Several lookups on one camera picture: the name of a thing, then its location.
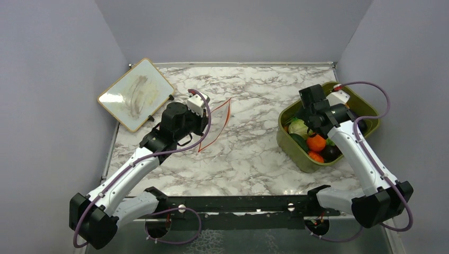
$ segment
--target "screw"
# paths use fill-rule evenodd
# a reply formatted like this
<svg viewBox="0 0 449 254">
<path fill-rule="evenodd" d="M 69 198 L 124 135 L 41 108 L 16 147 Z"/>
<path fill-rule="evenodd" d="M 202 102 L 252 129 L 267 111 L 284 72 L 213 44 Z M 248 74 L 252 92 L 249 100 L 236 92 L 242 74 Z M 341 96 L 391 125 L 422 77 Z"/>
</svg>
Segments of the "screw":
<svg viewBox="0 0 449 254">
<path fill-rule="evenodd" d="M 185 205 L 181 204 L 181 205 L 178 206 L 178 208 L 185 208 Z M 184 212 L 185 212 L 184 209 L 179 209 L 178 211 L 179 211 L 180 213 L 184 213 Z"/>
<path fill-rule="evenodd" d="M 294 205 L 293 205 L 293 203 L 290 203 L 290 204 L 287 206 L 287 210 L 289 210 L 290 212 L 293 212 L 293 211 L 294 211 Z"/>
</svg>

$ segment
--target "cucumber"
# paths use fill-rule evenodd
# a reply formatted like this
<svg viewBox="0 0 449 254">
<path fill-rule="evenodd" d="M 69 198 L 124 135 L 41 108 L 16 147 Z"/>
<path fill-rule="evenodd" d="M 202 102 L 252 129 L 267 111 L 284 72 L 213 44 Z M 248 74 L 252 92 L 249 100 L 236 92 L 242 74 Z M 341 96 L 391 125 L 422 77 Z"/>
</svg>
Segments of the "cucumber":
<svg viewBox="0 0 449 254">
<path fill-rule="evenodd" d="M 307 146 L 306 141 L 301 136 L 296 133 L 290 133 L 290 137 L 292 137 L 292 139 L 302 148 L 302 150 L 304 150 L 304 152 L 309 152 L 309 147 Z"/>
</svg>

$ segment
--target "black metal bar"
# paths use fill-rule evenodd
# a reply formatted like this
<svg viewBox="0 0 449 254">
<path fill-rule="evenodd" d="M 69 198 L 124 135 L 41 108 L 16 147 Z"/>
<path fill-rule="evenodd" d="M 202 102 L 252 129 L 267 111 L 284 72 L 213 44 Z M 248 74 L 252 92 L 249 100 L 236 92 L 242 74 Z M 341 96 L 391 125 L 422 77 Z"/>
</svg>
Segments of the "black metal bar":
<svg viewBox="0 0 449 254">
<path fill-rule="evenodd" d="M 304 229 L 305 216 L 338 216 L 339 211 L 316 207 L 310 195 L 281 196 L 192 196 L 167 197 L 160 200 L 158 209 L 185 205 L 200 214 L 202 229 Z M 167 215 L 144 218 L 164 218 Z M 171 212 L 170 230 L 196 230 L 198 219 L 192 212 Z"/>
</svg>

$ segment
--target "whiteboard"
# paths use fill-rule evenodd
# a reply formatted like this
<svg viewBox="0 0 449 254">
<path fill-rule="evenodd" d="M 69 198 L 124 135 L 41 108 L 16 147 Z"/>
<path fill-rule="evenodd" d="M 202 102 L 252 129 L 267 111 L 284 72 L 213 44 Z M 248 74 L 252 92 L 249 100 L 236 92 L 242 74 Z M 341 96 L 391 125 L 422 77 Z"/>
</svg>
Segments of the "whiteboard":
<svg viewBox="0 0 449 254">
<path fill-rule="evenodd" d="M 112 86 L 98 102 L 129 131 L 138 130 L 175 92 L 152 62 L 143 58 Z"/>
</svg>

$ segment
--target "white connector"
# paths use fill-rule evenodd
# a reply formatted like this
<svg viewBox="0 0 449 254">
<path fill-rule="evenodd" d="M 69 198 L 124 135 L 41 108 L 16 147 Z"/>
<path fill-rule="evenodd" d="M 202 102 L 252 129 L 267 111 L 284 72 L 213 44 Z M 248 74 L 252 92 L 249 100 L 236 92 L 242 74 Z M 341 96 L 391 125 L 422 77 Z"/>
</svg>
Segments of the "white connector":
<svg viewBox="0 0 449 254">
<path fill-rule="evenodd" d="M 210 101 L 209 97 L 206 94 L 201 94 L 204 96 L 207 102 Z M 187 107 L 193 113 L 202 116 L 204 112 L 203 110 L 206 108 L 206 104 L 198 94 L 195 94 L 187 100 Z"/>
<path fill-rule="evenodd" d="M 347 93 L 345 93 L 343 90 L 338 90 L 336 92 L 332 92 L 330 93 L 326 99 L 329 101 L 330 106 L 334 106 L 337 105 L 339 103 L 341 104 L 346 104 L 349 101 L 349 98 L 351 96 Z"/>
</svg>

